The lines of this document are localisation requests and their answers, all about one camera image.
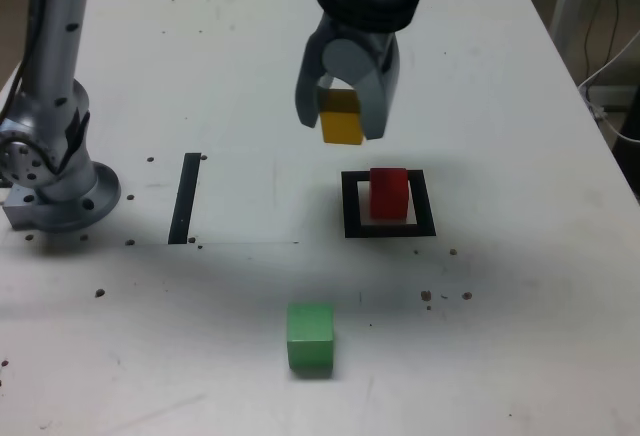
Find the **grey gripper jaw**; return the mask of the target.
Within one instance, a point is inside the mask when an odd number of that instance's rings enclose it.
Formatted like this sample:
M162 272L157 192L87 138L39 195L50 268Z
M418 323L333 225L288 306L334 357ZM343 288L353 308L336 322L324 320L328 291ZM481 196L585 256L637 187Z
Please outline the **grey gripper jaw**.
M359 105L359 124L366 139L381 139L394 99L399 76L398 44L386 56L375 56L348 39L330 41L323 65L329 75L347 83ZM329 88L321 110L337 109L338 96Z
M300 122L314 128L319 118L321 105L325 102L332 83L322 57L324 49L332 40L331 19L323 15L315 32L309 37L295 89L295 107Z

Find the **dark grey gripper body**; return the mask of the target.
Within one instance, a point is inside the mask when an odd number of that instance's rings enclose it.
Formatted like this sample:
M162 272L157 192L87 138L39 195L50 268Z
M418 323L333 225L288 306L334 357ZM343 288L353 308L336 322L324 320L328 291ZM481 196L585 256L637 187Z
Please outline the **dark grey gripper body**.
M397 46L393 33L372 33L341 23L328 15L323 15L319 31L328 41L348 39L375 56L386 56Z

